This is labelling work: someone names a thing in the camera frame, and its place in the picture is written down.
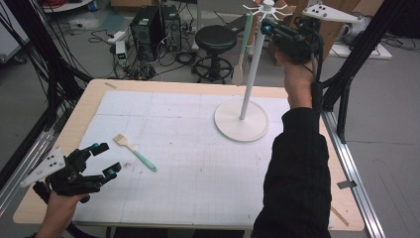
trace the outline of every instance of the white paper sheet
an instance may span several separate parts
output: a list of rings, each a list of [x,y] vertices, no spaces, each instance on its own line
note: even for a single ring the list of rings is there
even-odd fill
[[[239,96],[107,92],[80,148],[108,143],[87,161],[84,175],[120,162],[117,178],[77,206],[74,220],[162,226],[252,228],[263,208],[263,179],[273,139],[282,132],[286,99],[255,98],[269,118],[267,134],[251,143],[224,137],[214,112]],[[149,170],[113,138],[122,133],[157,166]]]

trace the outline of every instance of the stool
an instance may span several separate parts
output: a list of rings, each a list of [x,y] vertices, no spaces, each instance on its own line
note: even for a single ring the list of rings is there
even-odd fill
[[[223,26],[208,26],[198,30],[195,43],[207,53],[207,57],[197,61],[191,70],[199,76],[198,83],[206,79],[210,82],[222,80],[223,84],[226,84],[225,78],[232,75],[233,67],[227,60],[219,58],[219,54],[233,48],[236,42],[234,32]],[[204,63],[206,60],[211,60],[210,65]]]

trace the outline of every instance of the bracket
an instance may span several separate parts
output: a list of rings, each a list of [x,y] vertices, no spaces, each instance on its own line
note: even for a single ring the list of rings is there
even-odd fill
[[[323,4],[316,4],[303,10],[302,15],[323,21],[357,23],[362,19]]]
[[[21,187],[28,186],[33,182],[43,179],[65,167],[64,156],[62,155],[61,147],[55,147],[55,150],[33,170],[31,173],[21,181]]]

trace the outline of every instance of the black jacket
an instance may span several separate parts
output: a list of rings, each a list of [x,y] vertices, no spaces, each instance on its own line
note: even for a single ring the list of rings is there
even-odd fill
[[[282,117],[263,184],[263,209],[253,238],[324,238],[331,207],[328,149],[310,108]]]

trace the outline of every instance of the robotic hand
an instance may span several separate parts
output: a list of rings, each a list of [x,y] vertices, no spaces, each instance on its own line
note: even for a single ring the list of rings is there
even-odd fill
[[[120,163],[103,170],[103,176],[84,177],[81,173],[86,169],[86,161],[90,155],[97,156],[108,149],[106,143],[94,144],[83,150],[76,149],[68,157],[64,157],[61,149],[57,148],[21,182],[21,186],[36,181],[34,190],[45,202],[49,200],[51,189],[58,195],[66,196],[98,192],[103,184],[117,177],[117,172],[121,170]],[[38,181],[42,178],[46,178],[46,182]],[[86,196],[81,202],[89,199],[90,196]]]

